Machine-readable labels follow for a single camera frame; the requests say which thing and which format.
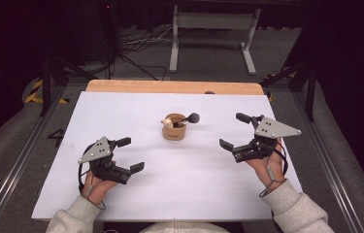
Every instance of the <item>table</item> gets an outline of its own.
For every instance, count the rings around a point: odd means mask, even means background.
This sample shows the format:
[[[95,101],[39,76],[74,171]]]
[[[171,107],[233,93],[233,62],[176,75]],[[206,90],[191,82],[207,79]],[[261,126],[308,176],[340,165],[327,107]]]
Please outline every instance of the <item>table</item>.
[[[216,94],[201,94],[209,90]],[[161,117],[173,111],[201,116],[176,142],[161,135]],[[247,164],[237,164],[218,145],[219,138],[236,146],[252,139],[252,129],[235,119],[237,112],[274,117],[257,83],[91,81],[81,94],[32,217],[49,219],[71,205],[78,195],[78,159],[88,145],[106,136],[132,138],[131,145],[115,150],[118,166],[142,161],[146,166],[127,185],[109,192],[107,210],[99,220],[271,218],[270,209],[258,198],[263,184]],[[290,158],[288,162],[287,177],[302,191]]]

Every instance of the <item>hand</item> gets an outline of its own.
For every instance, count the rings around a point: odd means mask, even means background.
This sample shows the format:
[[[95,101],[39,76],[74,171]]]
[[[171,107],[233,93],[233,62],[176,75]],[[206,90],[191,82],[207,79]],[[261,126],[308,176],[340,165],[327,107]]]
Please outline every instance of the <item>hand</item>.
[[[281,146],[279,144],[276,145],[276,150],[281,151]],[[254,169],[258,179],[263,182],[264,186],[268,187],[268,193],[279,187],[285,180],[281,167],[281,157],[275,152],[273,152],[270,158],[265,157],[264,159],[251,159],[247,160],[246,163]],[[272,183],[272,179],[270,178],[269,172],[267,171],[268,164],[272,168],[276,182]]]
[[[105,198],[107,192],[114,186],[116,186],[116,182],[111,181],[102,181],[93,176],[93,173],[90,171],[87,172],[85,176],[84,188],[82,192],[82,196],[87,194],[88,189],[91,185],[93,188],[91,189],[88,200],[92,202],[94,205],[99,205],[102,200]]]

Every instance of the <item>gray sweatshirt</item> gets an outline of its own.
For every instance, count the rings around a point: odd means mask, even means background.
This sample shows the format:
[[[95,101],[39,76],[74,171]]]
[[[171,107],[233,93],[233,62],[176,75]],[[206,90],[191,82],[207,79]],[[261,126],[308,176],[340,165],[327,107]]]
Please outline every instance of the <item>gray sweatshirt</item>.
[[[297,193],[289,181],[261,198],[272,208],[274,219],[284,232],[320,232],[333,230],[327,224],[324,212],[305,193]],[[100,210],[78,196],[67,210],[58,211],[50,221],[47,232],[92,232],[93,221]],[[227,231],[206,222],[160,222],[141,233],[226,233]]]

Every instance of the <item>person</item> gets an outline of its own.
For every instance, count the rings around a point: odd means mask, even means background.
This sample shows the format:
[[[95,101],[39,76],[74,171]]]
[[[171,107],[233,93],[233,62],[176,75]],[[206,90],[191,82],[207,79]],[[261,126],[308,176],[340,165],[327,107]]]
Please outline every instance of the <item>person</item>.
[[[283,232],[320,232],[333,230],[327,224],[327,213],[307,194],[298,193],[284,177],[281,157],[273,152],[264,159],[246,161],[266,189],[261,200],[273,211],[274,220]],[[94,219],[101,212],[99,207],[115,182],[101,181],[89,171],[85,178],[82,195],[68,210],[59,210],[51,219],[47,232],[92,232]],[[160,222],[141,233],[170,233],[178,229],[182,233],[228,233],[225,229],[207,222]]]

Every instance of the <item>person's left hand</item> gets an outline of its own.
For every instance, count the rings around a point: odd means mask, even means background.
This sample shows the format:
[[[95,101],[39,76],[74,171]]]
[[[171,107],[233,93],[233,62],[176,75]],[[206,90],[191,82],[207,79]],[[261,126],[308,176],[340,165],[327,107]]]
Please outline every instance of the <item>person's left hand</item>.
[[[117,184],[116,182],[102,181],[101,179],[94,177],[93,173],[90,170],[87,172],[87,174],[85,176],[85,182],[84,182],[82,196],[85,196],[87,194],[88,189],[92,185],[93,188],[90,190],[90,193],[87,198],[93,204],[99,205],[102,202],[102,200],[105,198],[108,191],[112,187],[116,186],[116,184]]]

